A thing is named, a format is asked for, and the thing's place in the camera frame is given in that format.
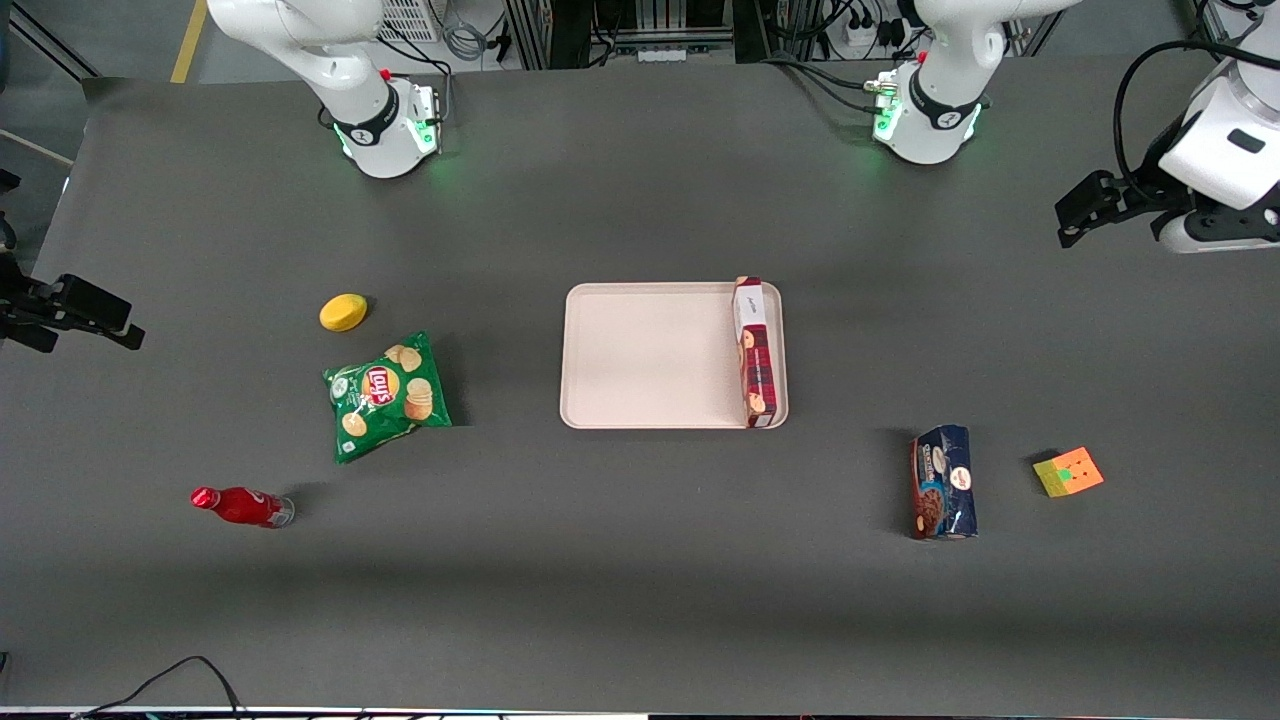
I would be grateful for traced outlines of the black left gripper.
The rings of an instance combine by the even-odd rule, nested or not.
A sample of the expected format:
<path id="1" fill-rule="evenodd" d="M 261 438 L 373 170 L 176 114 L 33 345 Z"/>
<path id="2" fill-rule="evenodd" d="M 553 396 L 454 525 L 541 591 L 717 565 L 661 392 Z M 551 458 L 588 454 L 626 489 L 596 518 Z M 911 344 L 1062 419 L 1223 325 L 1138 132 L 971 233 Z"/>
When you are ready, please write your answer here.
<path id="1" fill-rule="evenodd" d="M 1056 204 L 1059 243 L 1074 247 L 1093 229 L 1152 215 L 1151 231 L 1165 231 L 1196 210 L 1196 195 L 1169 176 L 1115 177 L 1094 170 L 1071 190 L 1071 202 Z"/>

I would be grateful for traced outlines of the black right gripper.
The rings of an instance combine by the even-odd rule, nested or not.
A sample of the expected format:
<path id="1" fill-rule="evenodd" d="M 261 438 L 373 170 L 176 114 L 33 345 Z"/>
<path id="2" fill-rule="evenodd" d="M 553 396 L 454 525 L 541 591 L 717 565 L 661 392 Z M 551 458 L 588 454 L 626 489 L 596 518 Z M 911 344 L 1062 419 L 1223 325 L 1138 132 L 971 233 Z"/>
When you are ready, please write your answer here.
<path id="1" fill-rule="evenodd" d="M 93 324 L 95 334 L 129 351 L 140 350 L 145 341 L 146 332 L 129 323 L 132 304 L 124 299 L 73 274 L 59 275 L 52 283 L 33 279 L 13 255 L 1 256 L 3 341 L 50 354 L 59 340 L 63 311 Z"/>

